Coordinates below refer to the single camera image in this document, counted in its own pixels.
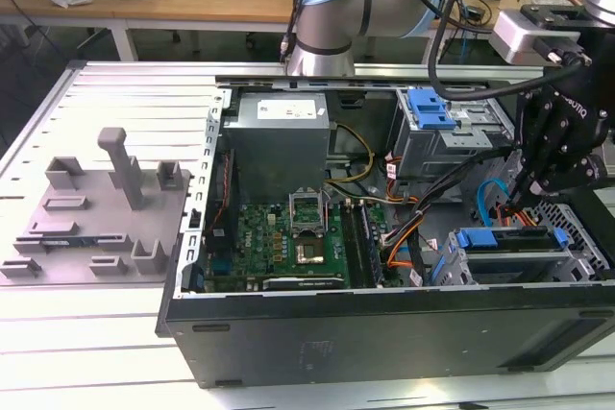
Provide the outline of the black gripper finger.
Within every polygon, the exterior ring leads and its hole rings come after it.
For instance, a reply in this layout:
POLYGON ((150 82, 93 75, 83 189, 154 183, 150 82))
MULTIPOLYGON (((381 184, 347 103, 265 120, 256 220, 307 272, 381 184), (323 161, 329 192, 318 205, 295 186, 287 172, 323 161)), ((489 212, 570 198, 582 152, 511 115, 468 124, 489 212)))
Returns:
POLYGON ((521 207, 538 205, 542 201, 558 201, 579 190, 597 190, 606 187, 606 159, 603 146, 582 156, 570 158, 562 155, 529 168, 521 182, 521 207))
POLYGON ((512 206, 527 206, 536 203, 532 185, 539 181, 546 161, 541 154, 545 126, 552 112, 553 104, 544 99, 539 89, 521 93, 517 98, 515 122, 515 144, 521 151, 520 170, 514 180, 509 197, 512 206))

